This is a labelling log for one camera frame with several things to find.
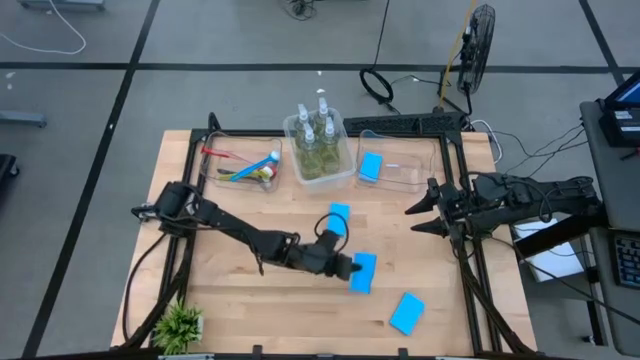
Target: plastic container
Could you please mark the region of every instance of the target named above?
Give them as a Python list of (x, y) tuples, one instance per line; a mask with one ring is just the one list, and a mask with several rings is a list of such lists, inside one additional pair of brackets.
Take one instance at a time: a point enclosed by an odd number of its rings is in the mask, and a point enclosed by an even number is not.
[[(280, 161), (272, 164), (275, 174), (269, 181), (254, 173), (238, 181), (231, 181), (231, 175), (247, 168), (248, 166), (265, 159), (272, 151), (280, 154)], [(227, 155), (221, 157), (209, 155), (207, 152), (215, 152)], [(216, 131), (207, 137), (202, 150), (200, 173), (216, 186), (259, 192), (272, 192), (278, 188), (280, 181), (279, 171), (282, 163), (282, 141), (277, 138), (242, 138), (229, 136)]]
[[(311, 111), (309, 117), (315, 118), (316, 111)], [(289, 139), (289, 148), (291, 151), (291, 162), (293, 163), (293, 170), (298, 178), (298, 181), (304, 186), (305, 190), (311, 194), (324, 193), (333, 190), (338, 190), (349, 185), (351, 176), (356, 172), (356, 162), (353, 152), (349, 147), (347, 132), (344, 129), (342, 116), (333, 108), (329, 108), (329, 116), (333, 118), (333, 125), (335, 127), (336, 135), (338, 136), (338, 153), (340, 155), (340, 166), (338, 172), (331, 175), (321, 176), (315, 179), (305, 179), (300, 171), (300, 160), (298, 154), (298, 147), (295, 144), (296, 139), (296, 127), (295, 122), (298, 119), (298, 115), (291, 115), (284, 119), (283, 127), (284, 132)]]
[[(366, 153), (382, 156), (375, 181), (362, 175)], [(357, 186), (418, 192), (426, 188), (435, 169), (436, 143), (433, 139), (404, 139), (376, 134), (371, 130), (360, 133), (356, 174)]]

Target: blue sponge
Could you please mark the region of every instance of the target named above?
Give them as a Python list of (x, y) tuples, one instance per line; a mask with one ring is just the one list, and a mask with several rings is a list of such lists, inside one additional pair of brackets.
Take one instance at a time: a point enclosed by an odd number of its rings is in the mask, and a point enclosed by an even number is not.
[(422, 316), (424, 308), (425, 305), (422, 300), (411, 293), (404, 293), (389, 323), (403, 334), (409, 336), (413, 332), (418, 319)]
[(341, 215), (344, 218), (344, 221), (340, 219), (339, 216), (329, 215), (329, 222), (327, 223), (327, 229), (333, 231), (334, 233), (345, 236), (347, 233), (347, 228), (345, 227), (345, 222), (349, 222), (349, 209), (351, 207), (347, 204), (340, 203), (331, 203), (329, 206), (330, 213), (336, 213)]
[(380, 174), (380, 166), (382, 165), (382, 155), (366, 152), (362, 158), (360, 165), (360, 180), (376, 183)]
[(371, 282), (376, 272), (377, 256), (369, 253), (356, 253), (353, 257), (354, 264), (362, 266), (362, 269), (351, 274), (349, 291), (371, 294)]

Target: potted plant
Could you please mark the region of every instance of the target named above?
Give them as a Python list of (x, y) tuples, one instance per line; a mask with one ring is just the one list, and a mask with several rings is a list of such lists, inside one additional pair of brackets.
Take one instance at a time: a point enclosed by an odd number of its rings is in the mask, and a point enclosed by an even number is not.
[(154, 340), (165, 355), (186, 354), (190, 343), (202, 339), (202, 323), (202, 310), (179, 301), (156, 324)]

